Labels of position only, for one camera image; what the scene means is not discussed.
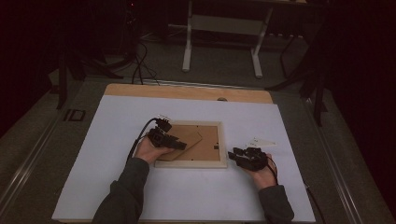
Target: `dark background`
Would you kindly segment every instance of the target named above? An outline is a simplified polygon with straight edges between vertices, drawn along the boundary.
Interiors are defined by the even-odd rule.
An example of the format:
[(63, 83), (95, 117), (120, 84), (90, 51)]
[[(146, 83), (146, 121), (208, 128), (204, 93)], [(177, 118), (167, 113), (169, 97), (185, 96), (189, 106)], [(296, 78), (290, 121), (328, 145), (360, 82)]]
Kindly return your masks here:
[[(59, 19), (65, 9), (75, 3), (60, 0), (1, 3), (0, 136), (51, 88), (47, 74), (58, 67)], [(87, 29), (88, 33), (81, 36), (93, 38), (99, 52), (117, 49), (122, 53), (118, 27), (122, 27), (124, 18), (123, 1), (92, 0), (91, 3), (96, 20), (84, 20), (81, 24), (93, 22), (93, 33)], [(79, 4), (84, 8), (88, 1)], [(348, 8), (344, 18), (332, 21), (333, 29), (347, 26), (343, 27), (346, 38), (327, 76), (326, 86), (332, 91), (376, 184), (396, 217), (396, 193), (390, 184), (392, 172), (396, 170), (396, 35), (393, 31), (396, 6), (386, 0), (335, 4)], [(286, 23), (276, 26), (275, 19), (271, 21), (273, 33), (290, 34), (294, 32), (292, 28), (298, 26), (296, 20), (287, 18), (286, 11), (276, 12), (277, 19)], [(84, 14), (86, 12), (76, 10), (76, 15), (91, 18), (92, 15)], [(166, 23), (185, 24), (186, 13), (187, 1), (150, 0), (141, 5), (138, 14), (146, 26), (166, 36)], [(111, 35), (104, 37), (97, 32)]]

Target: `gray floor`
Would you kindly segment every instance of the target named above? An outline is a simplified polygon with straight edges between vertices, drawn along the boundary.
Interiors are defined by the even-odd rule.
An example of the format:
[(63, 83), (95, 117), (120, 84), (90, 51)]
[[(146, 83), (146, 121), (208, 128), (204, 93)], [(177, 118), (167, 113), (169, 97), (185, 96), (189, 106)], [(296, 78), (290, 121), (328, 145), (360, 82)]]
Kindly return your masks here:
[[(260, 53), (264, 77), (253, 75), (248, 49), (193, 47), (191, 70), (181, 71), (184, 47), (172, 42), (144, 42), (148, 47), (146, 66), (155, 71), (162, 85), (221, 85), (229, 88), (262, 89), (284, 80), (278, 56), (286, 44), (280, 37), (264, 40)], [(299, 62), (306, 45), (298, 40), (286, 55), (289, 70)], [(135, 64), (118, 72), (121, 82), (131, 82)], [(143, 69), (143, 77), (150, 77)], [(79, 148), (88, 131), (106, 85), (119, 80), (97, 76), (93, 71), (77, 88), (64, 109), (87, 111), (82, 122), (62, 121), (64, 111), (56, 111), (57, 96), (47, 94), (0, 140), (0, 190), (4, 191), (19, 165), (35, 148), (46, 127), (50, 138), (42, 139), (44, 149), (15, 202), (1, 223), (57, 223), (50, 219)], [(156, 83), (148, 79), (144, 83)], [(323, 127), (312, 119), (311, 104), (298, 95), (299, 84), (271, 92), (278, 104), (303, 179), (318, 201), (326, 223), (395, 223), (359, 149), (346, 126), (332, 95), (325, 92), (328, 112), (322, 114)], [(323, 223), (311, 198), (317, 223)]]

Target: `wrist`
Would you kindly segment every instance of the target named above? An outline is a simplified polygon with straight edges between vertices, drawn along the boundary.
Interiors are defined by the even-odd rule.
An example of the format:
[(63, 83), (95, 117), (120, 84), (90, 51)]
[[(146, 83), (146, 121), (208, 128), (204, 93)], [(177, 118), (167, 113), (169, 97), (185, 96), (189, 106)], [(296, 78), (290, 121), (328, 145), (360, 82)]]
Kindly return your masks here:
[(134, 157), (138, 158), (142, 161), (145, 161), (148, 164), (152, 164), (155, 161), (155, 159), (153, 159), (152, 156), (147, 155), (147, 154), (135, 155)]
[(146, 163), (147, 165), (149, 165), (149, 163), (148, 163), (146, 160), (144, 160), (144, 159), (142, 159), (142, 158), (140, 158), (140, 157), (131, 157), (131, 159), (128, 160), (128, 163), (129, 163), (130, 161), (131, 161), (131, 162)]
[(257, 189), (265, 189), (276, 185), (276, 181), (273, 178), (262, 178), (260, 175), (253, 176), (253, 182)]

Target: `white table surface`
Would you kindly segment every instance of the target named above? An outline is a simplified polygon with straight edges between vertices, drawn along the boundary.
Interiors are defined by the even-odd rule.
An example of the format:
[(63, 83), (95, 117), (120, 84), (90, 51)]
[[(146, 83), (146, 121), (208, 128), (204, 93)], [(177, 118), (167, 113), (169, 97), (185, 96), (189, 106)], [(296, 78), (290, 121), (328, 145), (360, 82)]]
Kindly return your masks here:
[[(111, 182), (120, 176), (134, 140), (146, 122), (159, 114), (176, 120), (221, 121), (229, 151), (246, 148), (253, 137), (276, 142), (263, 150), (273, 155), (294, 220), (315, 221), (277, 105), (109, 95), (101, 100), (52, 218), (91, 220)], [(140, 220), (265, 218), (252, 180), (228, 160), (226, 169), (150, 167)]]

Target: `gray sleeve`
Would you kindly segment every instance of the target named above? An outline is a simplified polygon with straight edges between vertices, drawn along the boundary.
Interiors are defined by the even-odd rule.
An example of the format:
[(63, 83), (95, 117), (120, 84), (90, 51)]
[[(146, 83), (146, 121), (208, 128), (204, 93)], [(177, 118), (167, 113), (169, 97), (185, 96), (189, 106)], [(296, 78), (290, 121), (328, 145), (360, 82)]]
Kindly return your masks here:
[(143, 188), (149, 164), (138, 158), (129, 159), (118, 181), (100, 204), (92, 223), (137, 223), (143, 208)]
[(291, 223), (294, 218), (294, 212), (282, 185), (261, 189), (259, 198), (268, 223)]

